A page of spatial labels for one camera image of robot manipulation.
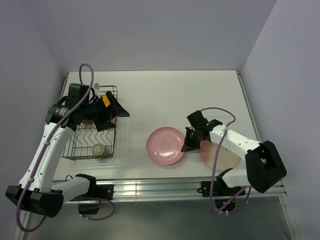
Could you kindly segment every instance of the gray wall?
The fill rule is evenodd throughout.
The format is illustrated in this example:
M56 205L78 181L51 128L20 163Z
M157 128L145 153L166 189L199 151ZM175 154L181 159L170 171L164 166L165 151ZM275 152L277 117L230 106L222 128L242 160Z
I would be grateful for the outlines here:
M278 0L242 72L264 140L274 141L288 175L304 239L319 239L320 1Z
M15 206L5 197L18 184L39 145L48 107L62 74L18 0L0 0L0 239L11 239Z
M243 68L276 0L21 0L64 70Z

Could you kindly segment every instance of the cable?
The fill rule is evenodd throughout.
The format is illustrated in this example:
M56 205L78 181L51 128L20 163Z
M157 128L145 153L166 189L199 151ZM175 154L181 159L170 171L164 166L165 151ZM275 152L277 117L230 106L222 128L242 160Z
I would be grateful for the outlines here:
M65 182L67 181L67 178L68 178L68 177L70 177L71 179L74 179L74 177L73 177L73 176L71 176L71 175L67 175L67 176L65 176L65 180L64 180Z
M230 114L230 115L233 117L233 120L231 120L230 122L228 122L228 123L225 125L226 128L225 128L224 133L223 133L223 136L222 136L222 138L221 138L221 140L220 140L220 142L219 142L219 144L218 144L218 146L217 146L217 148L216 148L215 155L214 155L214 161L213 161L213 169L212 169L212 177L211 177L209 198L210 198L210 208L211 208L211 212L214 213L214 214L218 214L218 213L222 212L222 210L225 209L225 207L226 207L229 203L231 203L238 195L240 195L247 187L246 187L246 186L243 187L240 191L238 191L235 195L233 195L228 201L226 201L225 204L224 204L222 207L220 207L219 209L218 209L218 208L216 207L216 205L214 204L213 193L214 193L215 173L216 173L216 168L217 168L217 161L218 161L219 151L220 151L220 148L221 148L221 146L222 146L222 143L223 143L224 139L225 139L226 136L227 136L228 127L229 127L231 124L233 124L233 123L237 120L237 118L236 118L236 116L235 116L232 112L230 112L230 111L228 111L228 110L225 110L225 109L223 109L223 108L220 108L220 107L206 107L206 108L201 109L200 111L202 112L202 111L205 111L205 110L220 110L220 111L223 111L223 112L225 112L225 113ZM248 193L247 193L247 195L246 195L246 198L245 198L244 202L242 203L242 205L241 205L240 207L238 207L237 209L235 209L235 210L233 210L233 211L230 211L230 212L228 212L228 213L229 213L229 214L230 214L230 213L234 213L234 212L238 211L239 209L241 209L241 208L245 205L245 203L248 201L248 198L249 198L249 196L250 196L250 192L251 192L251 186L249 187L249 191L248 191Z
M80 65L80 68L79 68L79 80L80 80L80 83L83 84L83 81L82 81L82 68L84 66L87 66L89 69L90 69L90 72L91 72L91 81L90 81L90 84L89 84L89 87L87 89L87 91L85 92L84 96L81 98L81 100L63 117L61 118L61 120L54 126L54 128L52 129L52 131L50 132L49 136L47 137L46 139L46 142L47 143L50 143L52 137L54 136L55 132L58 130L58 128L61 126L61 124L84 102L84 100L86 99L86 97L89 95L90 91L91 91L91 88L92 88L92 85L94 83L94 70L93 68L87 64L87 63L83 63ZM31 182L32 180L34 179L35 175L36 175L36 172L39 168L39 165L41 163L41 160L47 150L47 147L48 145L47 144L43 144L43 147L40 151L40 154L35 162L35 165L33 167L33 170L30 174L30 177L20 195L20 198L18 200L18 203L16 205L16 211L15 211L15 220L16 220L16 224L17 226L24 232L26 233L31 233L31 232L34 232L35 230L37 230L41 225L42 223L45 221L46 217L44 216L42 218L42 220L40 221L40 223L35 226L34 228L31 228L31 229L27 229L25 228L24 226L22 226L22 223L20 221L20 210L21 210L21 205L22 205L22 201L24 199L24 196L27 192L27 190L29 189L30 185L31 185Z
M94 200L94 201L100 201L100 202L108 202L112 205L112 211L111 213L109 213L107 216L104 217L100 217L100 218L93 218L93 217L88 217L86 215L81 215L82 218L87 219L87 220L91 220L91 221L100 221L100 220L105 220L109 217L112 216L112 214L114 214L115 210L116 210L116 205L113 201L110 201L108 199L104 199L104 198L95 198L95 197L86 197L86 196L81 196L82 199L84 200Z
M91 88L92 97L89 100L89 103L93 103L99 99L99 97L96 95L95 90Z

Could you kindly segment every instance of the wire rack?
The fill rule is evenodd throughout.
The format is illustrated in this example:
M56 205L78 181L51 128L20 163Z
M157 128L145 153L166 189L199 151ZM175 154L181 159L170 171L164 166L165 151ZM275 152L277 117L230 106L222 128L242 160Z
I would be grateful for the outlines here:
M98 92L102 96L106 94L106 91L111 91L115 99L118 99L118 88L116 86L104 85ZM67 142L62 157L71 160L112 158L115 154L116 133L116 128L97 131L94 123L81 123ZM103 144L107 149L106 153L99 157L93 155L92 147L95 144Z

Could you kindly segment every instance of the pink plate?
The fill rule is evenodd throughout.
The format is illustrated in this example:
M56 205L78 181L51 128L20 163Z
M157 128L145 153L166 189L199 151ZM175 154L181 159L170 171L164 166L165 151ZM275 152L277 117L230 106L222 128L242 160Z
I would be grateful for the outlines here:
M185 137L182 133L169 126L153 131L146 142L146 152L158 164L171 165L178 162L184 155L181 149Z

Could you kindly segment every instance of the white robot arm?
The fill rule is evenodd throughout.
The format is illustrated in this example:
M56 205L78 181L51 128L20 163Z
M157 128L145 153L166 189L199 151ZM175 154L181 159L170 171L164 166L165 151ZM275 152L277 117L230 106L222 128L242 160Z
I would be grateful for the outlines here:
M62 152L83 120L92 120L99 132L115 127L111 119L129 117L130 114L110 91L105 93L109 100L106 106L95 94L89 100L89 95L86 96L88 89L87 85L71 84L68 96L48 110L42 141L28 170L17 186L9 186L5 193L19 209L53 218L65 202L77 196L93 196L96 190L96 178L93 176L77 174L72 180L53 185ZM76 110L68 115L75 106L78 106Z
M186 127L183 152L200 149L200 142L204 140L219 144L227 129L226 125L216 119L208 121L199 110L187 119L191 127ZM252 140L228 129L222 146L242 161L236 168L227 169L217 177L217 181L222 179L226 188L252 186L264 193L287 175L279 153L270 141Z

